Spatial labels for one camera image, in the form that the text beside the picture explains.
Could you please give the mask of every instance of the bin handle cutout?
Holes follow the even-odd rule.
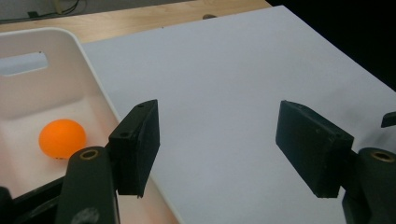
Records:
[[[0,58],[0,77],[25,74],[48,66],[47,56],[42,51]]]

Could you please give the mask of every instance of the ping pong ball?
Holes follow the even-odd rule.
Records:
[[[47,124],[38,137],[41,150],[55,159],[69,159],[83,149],[87,137],[81,125],[71,119],[57,119]]]

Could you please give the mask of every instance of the white plastic bin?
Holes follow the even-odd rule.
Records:
[[[58,28],[0,34],[0,186],[13,198],[65,174],[67,161],[47,157],[38,145],[55,119],[80,123],[87,146],[104,146],[119,123],[73,34]],[[178,223],[151,179],[143,199],[119,196],[119,205],[123,224]]]

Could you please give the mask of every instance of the table surface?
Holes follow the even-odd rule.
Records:
[[[270,5],[264,0],[196,0],[154,7],[3,24],[0,25],[0,33],[40,27],[59,27],[74,33],[81,43],[87,43],[189,21],[199,21],[206,14],[225,16],[266,7],[270,7]]]

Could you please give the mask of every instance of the cable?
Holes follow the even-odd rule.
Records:
[[[57,12],[51,12],[51,13],[40,15],[38,17],[34,17],[34,18],[19,18],[19,19],[0,20],[0,23],[17,22],[17,21],[38,21],[38,20],[43,20],[43,19],[48,19],[48,18],[62,17],[63,15],[68,15],[68,14],[72,13],[74,10],[76,10],[79,1],[80,0],[77,0],[73,6],[71,6],[68,9],[63,10],[62,14],[58,14]]]

